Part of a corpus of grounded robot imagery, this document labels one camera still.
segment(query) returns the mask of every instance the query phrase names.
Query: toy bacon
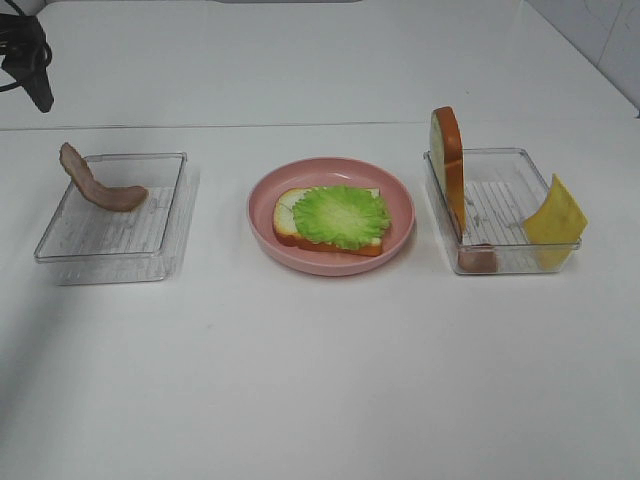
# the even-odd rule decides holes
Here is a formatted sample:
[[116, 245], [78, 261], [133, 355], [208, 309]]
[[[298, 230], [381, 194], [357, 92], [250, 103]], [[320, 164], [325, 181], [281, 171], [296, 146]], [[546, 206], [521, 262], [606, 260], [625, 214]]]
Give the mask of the toy bacon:
[[82, 196], [106, 210], [130, 212], [149, 195], [141, 186], [105, 187], [93, 177], [86, 160], [68, 143], [60, 147], [60, 163]]

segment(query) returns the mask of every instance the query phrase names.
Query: bread slice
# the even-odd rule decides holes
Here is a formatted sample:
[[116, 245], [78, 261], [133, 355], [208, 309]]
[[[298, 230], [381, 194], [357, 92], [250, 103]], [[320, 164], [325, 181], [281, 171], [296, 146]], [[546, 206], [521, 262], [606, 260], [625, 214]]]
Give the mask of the bread slice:
[[441, 107], [431, 114], [430, 156], [438, 178], [459, 227], [459, 235], [465, 230], [464, 169], [462, 139], [458, 122], [451, 107]]
[[[293, 206], [312, 188], [314, 187], [292, 188], [278, 198], [273, 209], [273, 232], [280, 243], [289, 247], [298, 247], [315, 252], [343, 252], [368, 257], [377, 257], [382, 253], [381, 238], [374, 238], [369, 245], [365, 245], [358, 250], [346, 250], [329, 243], [313, 243], [300, 235], [293, 218]], [[368, 190], [374, 197], [380, 195], [378, 188], [369, 188]]]

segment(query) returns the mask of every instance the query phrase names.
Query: green lettuce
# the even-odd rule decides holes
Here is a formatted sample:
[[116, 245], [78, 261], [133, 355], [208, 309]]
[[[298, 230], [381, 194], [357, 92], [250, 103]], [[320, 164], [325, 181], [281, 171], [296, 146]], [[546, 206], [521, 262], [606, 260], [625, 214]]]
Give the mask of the green lettuce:
[[382, 197], [346, 185], [309, 190], [293, 206], [293, 219], [298, 232], [311, 242], [347, 250], [369, 245], [391, 225]]

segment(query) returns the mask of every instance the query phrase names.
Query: bread crust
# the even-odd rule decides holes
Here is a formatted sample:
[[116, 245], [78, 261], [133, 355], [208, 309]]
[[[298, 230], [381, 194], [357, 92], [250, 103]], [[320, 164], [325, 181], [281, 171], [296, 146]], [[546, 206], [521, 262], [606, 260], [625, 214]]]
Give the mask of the bread crust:
[[437, 108], [433, 111], [433, 115], [438, 120], [442, 136], [446, 198], [458, 222], [459, 233], [462, 234], [466, 228], [466, 219], [464, 210], [464, 165], [460, 129], [451, 107]]
[[364, 255], [367, 257], [377, 257], [382, 253], [382, 242], [378, 245], [366, 245], [358, 250], [346, 250], [329, 243], [313, 243], [301, 235], [282, 235], [275, 228], [273, 229], [273, 232], [275, 233], [278, 241], [283, 245], [286, 245], [287, 247], [298, 247], [302, 250], [310, 250], [313, 252], [351, 253], [353, 255]]

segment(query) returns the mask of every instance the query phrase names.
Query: clear plastic container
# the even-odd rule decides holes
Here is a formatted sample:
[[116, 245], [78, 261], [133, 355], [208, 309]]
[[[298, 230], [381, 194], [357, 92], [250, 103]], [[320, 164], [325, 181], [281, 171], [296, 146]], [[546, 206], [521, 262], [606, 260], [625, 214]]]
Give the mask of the clear plastic container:
[[[527, 152], [519, 148], [465, 149], [463, 158], [466, 229], [460, 235], [429, 152], [424, 154], [425, 186], [453, 271], [491, 275], [562, 270], [581, 242], [533, 244], [527, 239], [522, 222], [538, 210], [549, 191]], [[542, 266], [541, 259], [560, 252], [567, 253], [563, 261]]]
[[182, 260], [198, 187], [184, 153], [87, 156], [96, 180], [142, 185], [145, 202], [112, 212], [69, 183], [35, 250], [58, 285], [162, 280]]

